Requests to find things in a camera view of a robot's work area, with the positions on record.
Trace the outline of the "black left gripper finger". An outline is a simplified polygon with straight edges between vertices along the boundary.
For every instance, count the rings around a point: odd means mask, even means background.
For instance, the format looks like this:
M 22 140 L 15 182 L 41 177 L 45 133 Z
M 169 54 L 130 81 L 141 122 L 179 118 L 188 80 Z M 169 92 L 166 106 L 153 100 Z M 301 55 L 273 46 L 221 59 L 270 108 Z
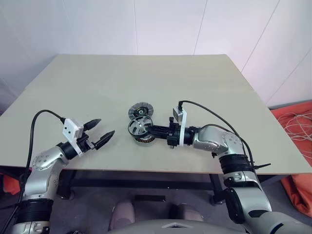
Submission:
M 89 131 L 97 126 L 101 122 L 101 119 L 93 119 L 83 125 L 83 132 Z
M 97 142 L 94 143 L 94 148 L 96 150 L 100 149 L 103 147 L 115 134 L 115 131 L 111 131 L 103 135 Z

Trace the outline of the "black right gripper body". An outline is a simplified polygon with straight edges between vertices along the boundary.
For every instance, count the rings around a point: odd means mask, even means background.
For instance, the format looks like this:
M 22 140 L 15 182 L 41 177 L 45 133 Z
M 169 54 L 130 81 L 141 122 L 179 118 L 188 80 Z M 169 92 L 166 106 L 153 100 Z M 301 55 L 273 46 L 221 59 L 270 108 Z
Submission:
M 167 144 L 171 149 L 177 147 L 180 141 L 180 125 L 174 122 L 174 117 L 169 117 L 169 131 L 167 135 Z

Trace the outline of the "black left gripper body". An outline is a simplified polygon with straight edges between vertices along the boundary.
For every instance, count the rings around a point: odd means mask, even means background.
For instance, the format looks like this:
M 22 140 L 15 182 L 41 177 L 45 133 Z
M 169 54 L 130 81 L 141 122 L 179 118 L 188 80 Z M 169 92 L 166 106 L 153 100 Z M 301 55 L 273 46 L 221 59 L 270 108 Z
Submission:
M 83 153 L 95 149 L 94 143 L 90 142 L 88 138 L 89 136 L 83 133 L 82 136 L 77 139 L 77 145 Z

